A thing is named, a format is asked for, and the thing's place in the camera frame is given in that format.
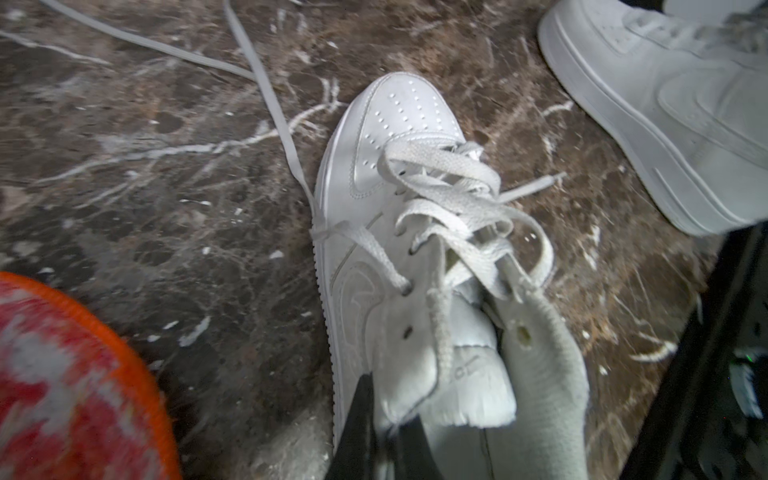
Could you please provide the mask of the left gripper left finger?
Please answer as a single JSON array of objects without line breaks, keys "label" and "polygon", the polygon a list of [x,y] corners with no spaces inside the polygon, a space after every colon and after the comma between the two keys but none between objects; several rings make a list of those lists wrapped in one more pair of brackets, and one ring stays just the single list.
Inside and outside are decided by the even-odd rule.
[{"label": "left gripper left finger", "polygon": [[325,480],[374,478],[376,433],[373,425],[374,386],[371,374],[360,377],[341,439]]}]

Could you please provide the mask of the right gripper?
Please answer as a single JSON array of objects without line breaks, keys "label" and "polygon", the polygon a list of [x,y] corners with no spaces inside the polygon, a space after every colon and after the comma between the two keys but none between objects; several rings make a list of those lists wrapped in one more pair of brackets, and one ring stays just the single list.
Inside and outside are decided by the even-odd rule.
[{"label": "right gripper", "polygon": [[725,241],[621,476],[766,478],[766,224]]}]

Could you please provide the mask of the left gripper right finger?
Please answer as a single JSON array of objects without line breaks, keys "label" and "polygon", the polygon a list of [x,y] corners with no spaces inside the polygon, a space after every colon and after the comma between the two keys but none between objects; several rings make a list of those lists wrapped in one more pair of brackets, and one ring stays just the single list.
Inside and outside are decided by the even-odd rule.
[{"label": "left gripper right finger", "polygon": [[397,427],[389,440],[396,480],[443,480],[419,416]]}]

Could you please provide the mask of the white sneaker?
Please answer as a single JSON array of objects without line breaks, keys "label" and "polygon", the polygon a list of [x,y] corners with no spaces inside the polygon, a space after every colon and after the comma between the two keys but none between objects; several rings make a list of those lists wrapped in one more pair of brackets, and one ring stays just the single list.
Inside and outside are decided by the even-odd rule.
[{"label": "white sneaker", "polygon": [[678,230],[766,220],[765,8],[710,25],[622,1],[559,1],[537,36],[557,80]]},{"label": "white sneaker", "polygon": [[485,431],[515,419],[498,301],[540,290],[554,252],[426,79],[396,72],[348,107],[323,157],[313,219],[329,337],[333,439],[371,374],[376,439],[419,416],[447,479],[494,479]]}]

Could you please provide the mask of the white insole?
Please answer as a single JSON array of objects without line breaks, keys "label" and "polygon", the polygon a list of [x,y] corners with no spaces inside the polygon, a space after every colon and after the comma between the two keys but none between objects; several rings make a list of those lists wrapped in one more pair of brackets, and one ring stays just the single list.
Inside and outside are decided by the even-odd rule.
[{"label": "white insole", "polygon": [[586,479],[589,383],[577,342],[540,290],[498,301],[501,356],[517,412],[485,431],[494,479]]}]

